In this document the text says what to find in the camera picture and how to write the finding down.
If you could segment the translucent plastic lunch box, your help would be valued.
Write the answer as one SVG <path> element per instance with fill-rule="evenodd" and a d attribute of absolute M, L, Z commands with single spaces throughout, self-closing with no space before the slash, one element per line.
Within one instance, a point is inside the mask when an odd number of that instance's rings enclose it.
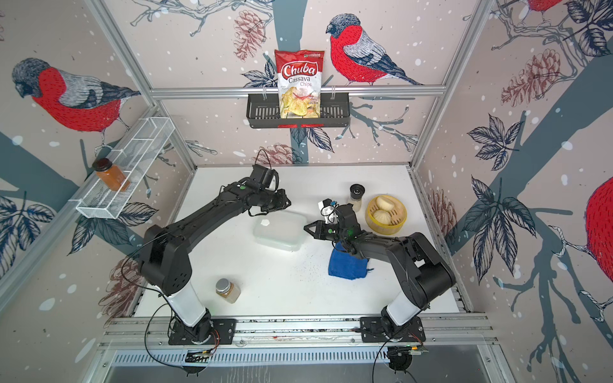
<path fill-rule="evenodd" d="M 259 217 L 253 228 L 255 242 L 287 252 L 298 251 L 305 239 L 307 218 L 295 212 L 273 212 Z"/>

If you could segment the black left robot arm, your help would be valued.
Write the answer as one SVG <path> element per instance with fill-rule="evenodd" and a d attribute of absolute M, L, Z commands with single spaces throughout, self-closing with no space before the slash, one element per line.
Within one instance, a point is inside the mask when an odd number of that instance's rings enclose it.
<path fill-rule="evenodd" d="M 243 179 L 220 189 L 218 196 L 198 211 L 167 227 L 151 226 L 138 259 L 139 273 L 162 293 L 180 321 L 196 328 L 210 320 L 191 283 L 189 254 L 197 244 L 228 220 L 259 207 L 262 215 L 291 206 L 284 189 L 269 190 Z"/>

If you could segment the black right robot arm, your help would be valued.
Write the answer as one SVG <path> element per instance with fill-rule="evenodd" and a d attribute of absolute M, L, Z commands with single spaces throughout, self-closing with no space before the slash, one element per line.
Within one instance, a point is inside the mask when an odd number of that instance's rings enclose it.
<path fill-rule="evenodd" d="M 382 309 L 382 328 L 388 338 L 404 338 L 413 318 L 456 284 L 450 265 L 421 232 L 385 237 L 365 231 L 350 204 L 334 207 L 333 214 L 333 223 L 317 220 L 305 225 L 304 231 L 314 239 L 339 244 L 356 259 L 377 259 L 392 266 L 401 292 Z"/>

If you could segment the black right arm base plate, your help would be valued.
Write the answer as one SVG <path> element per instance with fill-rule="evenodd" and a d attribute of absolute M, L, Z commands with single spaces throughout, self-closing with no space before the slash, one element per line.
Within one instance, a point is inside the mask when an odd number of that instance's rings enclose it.
<path fill-rule="evenodd" d="M 358 332 L 364 343 L 426 341 L 421 319 L 416 316 L 404 325 L 396 325 L 388 317 L 361 317 Z"/>

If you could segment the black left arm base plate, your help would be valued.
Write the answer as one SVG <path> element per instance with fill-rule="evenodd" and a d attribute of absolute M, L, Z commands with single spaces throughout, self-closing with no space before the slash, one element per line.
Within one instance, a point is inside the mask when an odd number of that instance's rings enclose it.
<path fill-rule="evenodd" d="M 187 327 L 182 321 L 176 319 L 172 322 L 169 331 L 169 345 L 231 345 L 236 332 L 236 325 L 236 319 L 209 319 L 195 327 Z"/>

